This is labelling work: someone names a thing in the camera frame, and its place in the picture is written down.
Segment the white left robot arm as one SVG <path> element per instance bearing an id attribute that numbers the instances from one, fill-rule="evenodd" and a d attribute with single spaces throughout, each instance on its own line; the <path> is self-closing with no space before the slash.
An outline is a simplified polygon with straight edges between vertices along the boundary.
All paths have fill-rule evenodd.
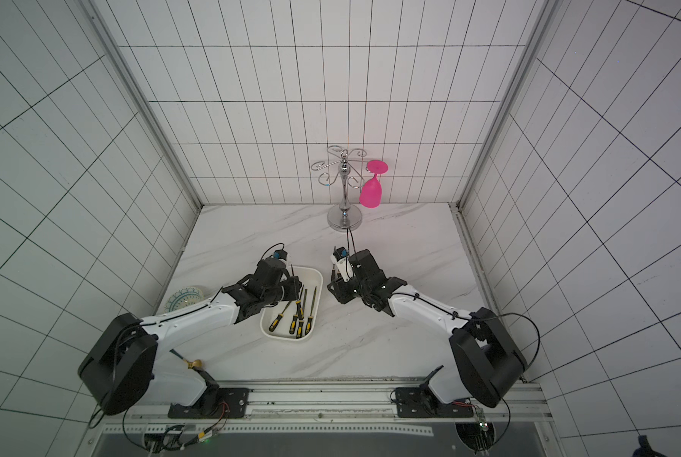
<path id="1" fill-rule="evenodd" d="M 81 362 L 79 379 L 106 415 L 136 405 L 195 407 L 218 382 L 203 365 L 179 356 L 178 346 L 296 300 L 301 288 L 287 267 L 287 252 L 278 249 L 254 272 L 198 304 L 146 318 L 117 316 Z"/>

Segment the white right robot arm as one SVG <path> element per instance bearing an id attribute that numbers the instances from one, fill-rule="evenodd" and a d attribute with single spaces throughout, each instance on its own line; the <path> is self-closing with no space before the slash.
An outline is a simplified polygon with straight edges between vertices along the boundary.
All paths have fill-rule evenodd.
<path id="1" fill-rule="evenodd" d="M 372 310 L 422 325 L 450 344 L 454 367 L 435 369 L 423 386 L 435 401 L 474 399 L 496 407 L 528 369 L 522 351 L 492 310 L 460 310 L 424 295 L 406 281 L 386 276 L 367 249 L 352 254 L 340 247 L 331 260 L 327 289 L 338 302 L 358 298 Z"/>

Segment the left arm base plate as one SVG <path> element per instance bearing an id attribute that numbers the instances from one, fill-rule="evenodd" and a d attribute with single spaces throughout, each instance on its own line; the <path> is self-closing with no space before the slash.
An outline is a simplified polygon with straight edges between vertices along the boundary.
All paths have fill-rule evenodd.
<path id="1" fill-rule="evenodd" d="M 241 419 L 246 413 L 249 393 L 249 388 L 207 388 L 192 406 L 172 405 L 168 417 L 195 420 Z"/>

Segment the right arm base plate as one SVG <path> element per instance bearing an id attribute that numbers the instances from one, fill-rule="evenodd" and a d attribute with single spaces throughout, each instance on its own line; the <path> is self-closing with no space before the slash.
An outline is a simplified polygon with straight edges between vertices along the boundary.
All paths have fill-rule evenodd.
<path id="1" fill-rule="evenodd" d="M 396 406 L 399 418 L 468 419 L 475 415 L 474 408 L 471 405 L 459 406 L 441 403 L 429 388 L 395 388 L 390 394 L 390 400 Z"/>

